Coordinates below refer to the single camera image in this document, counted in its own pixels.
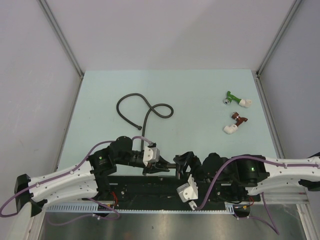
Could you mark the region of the dark metal faucet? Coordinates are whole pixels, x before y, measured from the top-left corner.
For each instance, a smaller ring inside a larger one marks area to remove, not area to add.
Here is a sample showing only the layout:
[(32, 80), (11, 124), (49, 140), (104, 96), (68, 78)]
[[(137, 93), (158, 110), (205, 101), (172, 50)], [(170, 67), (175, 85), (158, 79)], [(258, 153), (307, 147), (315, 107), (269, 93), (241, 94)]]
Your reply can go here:
[(166, 172), (169, 172), (170, 170), (177, 170), (178, 165), (176, 163), (170, 163), (170, 162), (166, 162), (163, 163), (162, 166), (164, 167), (164, 170)]

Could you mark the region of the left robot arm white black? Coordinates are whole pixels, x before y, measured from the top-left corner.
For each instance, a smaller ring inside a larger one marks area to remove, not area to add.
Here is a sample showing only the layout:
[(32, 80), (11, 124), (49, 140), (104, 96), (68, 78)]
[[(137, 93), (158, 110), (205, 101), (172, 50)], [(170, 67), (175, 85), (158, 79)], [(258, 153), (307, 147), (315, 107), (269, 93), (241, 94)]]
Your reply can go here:
[(16, 211), (26, 204), (31, 205), (31, 216), (42, 212), (44, 207), (58, 201), (75, 199), (105, 200), (110, 196), (111, 187), (107, 177), (117, 171), (118, 165), (141, 168), (144, 175), (169, 172), (176, 165), (160, 155), (156, 143), (140, 136), (147, 145), (142, 150), (133, 149), (137, 137), (120, 136), (107, 141), (106, 148), (93, 148), (84, 159), (71, 167), (47, 175), (17, 177), (14, 187)]

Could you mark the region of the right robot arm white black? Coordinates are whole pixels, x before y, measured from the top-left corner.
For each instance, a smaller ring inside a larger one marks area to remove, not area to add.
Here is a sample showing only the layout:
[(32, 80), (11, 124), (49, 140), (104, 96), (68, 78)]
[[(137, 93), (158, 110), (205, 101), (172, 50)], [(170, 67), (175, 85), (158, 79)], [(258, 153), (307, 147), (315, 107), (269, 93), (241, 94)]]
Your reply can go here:
[(302, 159), (250, 154), (227, 158), (214, 152), (200, 162), (188, 152), (174, 161), (177, 175), (186, 177), (186, 182), (176, 189), (182, 202), (208, 200), (223, 184), (230, 187), (230, 194), (237, 201), (286, 186), (304, 187), (310, 192), (320, 190), (319, 154)]

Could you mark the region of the green tap white elbow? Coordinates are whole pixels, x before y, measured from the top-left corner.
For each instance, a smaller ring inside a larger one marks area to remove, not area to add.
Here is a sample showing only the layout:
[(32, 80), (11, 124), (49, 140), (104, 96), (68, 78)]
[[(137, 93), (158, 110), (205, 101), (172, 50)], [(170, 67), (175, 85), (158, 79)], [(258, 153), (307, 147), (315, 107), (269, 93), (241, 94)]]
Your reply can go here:
[(231, 94), (230, 91), (227, 91), (223, 103), (225, 105), (230, 105), (232, 101), (237, 102), (237, 104), (243, 108), (249, 108), (252, 105), (252, 100), (238, 98), (235, 95)]

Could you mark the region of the brown tap white elbow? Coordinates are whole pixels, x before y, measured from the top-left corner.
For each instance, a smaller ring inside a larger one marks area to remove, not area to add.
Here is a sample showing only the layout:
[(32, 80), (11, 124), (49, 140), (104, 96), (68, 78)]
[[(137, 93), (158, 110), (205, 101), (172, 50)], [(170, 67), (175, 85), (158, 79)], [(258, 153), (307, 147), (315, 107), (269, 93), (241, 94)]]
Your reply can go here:
[(235, 124), (227, 125), (223, 129), (223, 131), (228, 135), (234, 134), (242, 123), (245, 123), (248, 121), (246, 117), (241, 117), (237, 112), (234, 112), (231, 115), (231, 118), (235, 120)]

